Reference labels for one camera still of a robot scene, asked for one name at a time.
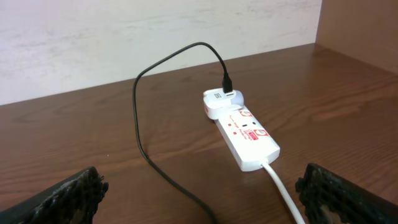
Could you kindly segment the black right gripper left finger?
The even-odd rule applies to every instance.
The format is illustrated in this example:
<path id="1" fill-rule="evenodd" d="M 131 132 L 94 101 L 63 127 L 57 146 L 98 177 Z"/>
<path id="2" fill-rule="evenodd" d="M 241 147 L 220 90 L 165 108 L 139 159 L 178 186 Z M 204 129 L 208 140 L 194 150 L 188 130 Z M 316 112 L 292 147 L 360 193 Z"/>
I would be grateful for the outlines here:
<path id="1" fill-rule="evenodd" d="M 1 223 L 92 224 L 109 184 L 88 167 L 1 212 Z"/>

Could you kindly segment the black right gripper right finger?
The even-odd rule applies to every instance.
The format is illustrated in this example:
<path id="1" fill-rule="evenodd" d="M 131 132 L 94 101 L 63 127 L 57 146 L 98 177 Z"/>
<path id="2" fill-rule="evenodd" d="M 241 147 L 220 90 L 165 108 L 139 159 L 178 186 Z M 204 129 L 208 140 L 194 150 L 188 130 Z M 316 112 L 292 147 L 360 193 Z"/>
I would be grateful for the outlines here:
<path id="1" fill-rule="evenodd" d="M 295 184 L 309 223 L 397 223 L 397 205 L 309 163 Z"/>

